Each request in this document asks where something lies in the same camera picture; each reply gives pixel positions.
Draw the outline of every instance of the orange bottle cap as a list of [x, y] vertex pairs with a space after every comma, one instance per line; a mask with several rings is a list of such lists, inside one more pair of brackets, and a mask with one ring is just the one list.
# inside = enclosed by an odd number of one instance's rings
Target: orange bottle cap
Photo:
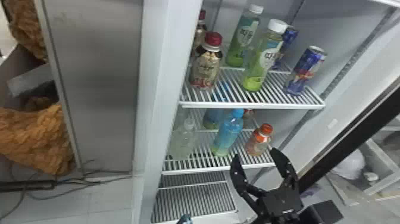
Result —
[[262, 124], [260, 127], [260, 130], [262, 133], [269, 135], [272, 133], [273, 128], [272, 128], [272, 125], [270, 125], [270, 124]]

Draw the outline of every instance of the green tea bottle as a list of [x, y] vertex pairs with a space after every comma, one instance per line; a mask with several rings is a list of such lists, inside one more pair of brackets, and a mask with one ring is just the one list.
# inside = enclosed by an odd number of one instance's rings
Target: green tea bottle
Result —
[[260, 89], [282, 46], [282, 34], [286, 28], [288, 25], [284, 21], [270, 20], [267, 31], [254, 43], [254, 47], [247, 49], [242, 85], [248, 91]]
[[243, 66], [243, 51], [254, 37], [260, 23], [258, 17], [263, 9], [261, 6], [251, 4], [249, 9], [240, 17], [226, 57], [226, 64], [229, 66]]

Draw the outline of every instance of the red bull can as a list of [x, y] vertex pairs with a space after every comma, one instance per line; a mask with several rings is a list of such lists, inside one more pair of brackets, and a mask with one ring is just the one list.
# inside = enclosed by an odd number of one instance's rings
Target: red bull can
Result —
[[295, 68], [285, 83], [283, 90], [292, 95], [300, 95], [304, 86], [325, 61], [326, 52], [317, 47], [309, 46], [297, 62]]
[[282, 58], [285, 55], [286, 51], [296, 39], [299, 31], [296, 30], [293, 26], [288, 26], [284, 34], [282, 34], [283, 44], [280, 48], [279, 52], [276, 54], [275, 63], [272, 66], [272, 70], [278, 70], [282, 63]]

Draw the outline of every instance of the robotic arm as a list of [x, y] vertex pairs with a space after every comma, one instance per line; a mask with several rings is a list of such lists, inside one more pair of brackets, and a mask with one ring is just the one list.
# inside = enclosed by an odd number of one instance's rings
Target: robotic arm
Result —
[[233, 186], [257, 214], [257, 218], [252, 224], [330, 224], [343, 218], [332, 201], [312, 205], [298, 214], [304, 208], [304, 205], [300, 199], [296, 171], [281, 151], [273, 148], [270, 154], [283, 178], [281, 185], [271, 191], [265, 191], [248, 183], [238, 155], [235, 155], [230, 164], [230, 177]]

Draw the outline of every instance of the refrigerator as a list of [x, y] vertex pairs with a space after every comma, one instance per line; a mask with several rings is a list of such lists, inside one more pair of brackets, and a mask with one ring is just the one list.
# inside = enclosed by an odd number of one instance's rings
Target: refrigerator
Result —
[[[349, 141], [351, 131], [395, 96], [399, 86], [400, 2], [394, 0], [35, 0], [35, 4], [75, 160], [83, 170], [88, 169], [86, 161], [97, 160], [105, 169], [132, 171], [132, 223], [176, 223], [183, 213], [190, 213], [195, 223], [248, 220], [254, 213], [228, 174], [233, 156], [239, 154], [254, 185], [268, 190], [282, 181], [268, 152], [247, 155], [244, 144], [255, 128], [272, 125], [271, 144], [291, 160], [304, 191], [359, 147], [338, 150], [344, 139]], [[216, 85], [229, 83], [225, 93], [229, 101], [215, 102], [214, 90], [196, 90], [187, 78], [200, 10], [207, 12], [208, 30], [222, 35], [226, 55], [239, 18], [250, 4], [264, 7], [254, 39], [272, 18], [293, 25], [299, 35], [282, 66], [268, 72], [259, 92], [240, 87], [243, 68], [223, 64]], [[327, 52], [325, 62], [301, 96], [285, 94], [285, 80], [310, 45]], [[398, 114], [400, 110], [391, 105], [388, 110]], [[199, 139], [185, 160], [168, 156], [179, 107], [195, 120]], [[208, 108], [255, 110], [226, 157], [210, 151], [218, 130], [202, 127]], [[376, 120], [384, 126], [382, 118]]]

